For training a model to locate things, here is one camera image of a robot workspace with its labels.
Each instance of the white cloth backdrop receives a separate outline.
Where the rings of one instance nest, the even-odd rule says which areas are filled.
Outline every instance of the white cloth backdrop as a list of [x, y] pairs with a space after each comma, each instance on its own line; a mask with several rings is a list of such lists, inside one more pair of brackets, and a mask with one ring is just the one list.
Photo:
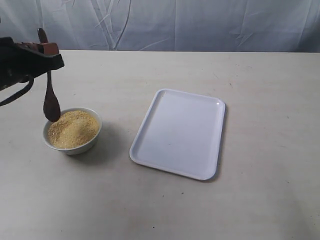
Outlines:
[[0, 0], [0, 18], [61, 49], [320, 52], [320, 0]]

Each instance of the wooden spoon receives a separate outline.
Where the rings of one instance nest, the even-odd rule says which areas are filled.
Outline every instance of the wooden spoon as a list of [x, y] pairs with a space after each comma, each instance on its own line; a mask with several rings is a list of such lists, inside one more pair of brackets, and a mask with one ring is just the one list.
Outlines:
[[[48, 38], [45, 30], [38, 29], [40, 43], [45, 44]], [[52, 87], [51, 71], [47, 72], [47, 84], [43, 103], [43, 113], [50, 122], [56, 122], [61, 116], [60, 105]]]

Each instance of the white table surface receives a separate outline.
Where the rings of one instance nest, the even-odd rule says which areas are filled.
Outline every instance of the white table surface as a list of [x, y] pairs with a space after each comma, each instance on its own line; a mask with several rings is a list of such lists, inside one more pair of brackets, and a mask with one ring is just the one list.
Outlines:
[[[52, 73], [60, 106], [96, 110], [101, 138], [74, 157], [44, 144], [46, 76], [0, 108], [1, 240], [320, 239], [320, 54], [62, 55], [65, 67]], [[161, 88], [225, 101], [213, 180], [129, 159]]]

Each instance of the yellow powder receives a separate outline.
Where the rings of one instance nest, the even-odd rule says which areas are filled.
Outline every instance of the yellow powder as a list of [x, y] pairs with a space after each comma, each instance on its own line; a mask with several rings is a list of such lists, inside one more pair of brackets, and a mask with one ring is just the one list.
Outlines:
[[69, 111], [49, 127], [49, 142], [60, 149], [71, 149], [89, 142], [98, 133], [97, 120], [85, 111]]

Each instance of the rectangular tray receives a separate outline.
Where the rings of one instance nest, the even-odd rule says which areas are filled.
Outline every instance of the rectangular tray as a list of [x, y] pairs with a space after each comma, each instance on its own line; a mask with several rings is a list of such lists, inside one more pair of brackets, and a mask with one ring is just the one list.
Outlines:
[[132, 143], [137, 164], [207, 180], [217, 169], [226, 105], [215, 97], [159, 90]]

